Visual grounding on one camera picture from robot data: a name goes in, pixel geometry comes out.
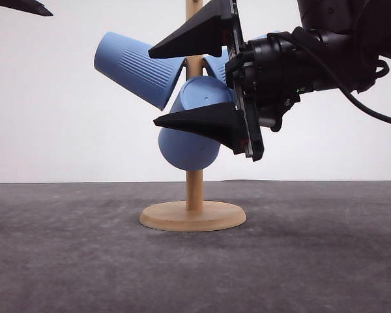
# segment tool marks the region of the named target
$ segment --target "blue plastic cup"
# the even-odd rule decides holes
[[[183,85],[170,113],[232,101],[229,88],[220,80],[197,76]],[[158,143],[164,158],[174,167],[186,171],[202,170],[212,164],[220,148],[216,140],[169,128],[161,129]]]
[[[151,45],[107,33],[98,45],[94,67],[122,87],[163,110],[174,90],[184,58],[151,59]]]

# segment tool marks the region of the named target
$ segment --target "gray table surface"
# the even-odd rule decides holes
[[[0,185],[0,313],[391,312],[391,182],[206,183],[224,231],[140,211],[184,183]]]

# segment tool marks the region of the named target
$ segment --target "robotic end effector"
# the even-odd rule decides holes
[[[41,16],[53,16],[42,3],[35,0],[0,0],[0,6]]]
[[[244,42],[236,0],[212,0],[149,50],[151,57],[216,55],[226,45],[226,81],[236,94],[234,105],[226,111],[220,106],[222,113],[219,107],[200,108],[163,116],[155,124],[210,137],[259,160],[264,150],[259,127],[279,131],[283,115],[302,93],[339,88],[356,107],[391,123],[351,94],[388,74],[379,56],[391,59],[391,0],[298,0],[298,6],[303,28]],[[206,25],[214,31],[199,37]],[[203,116],[209,118],[200,123]],[[232,131],[219,134],[224,128]]]

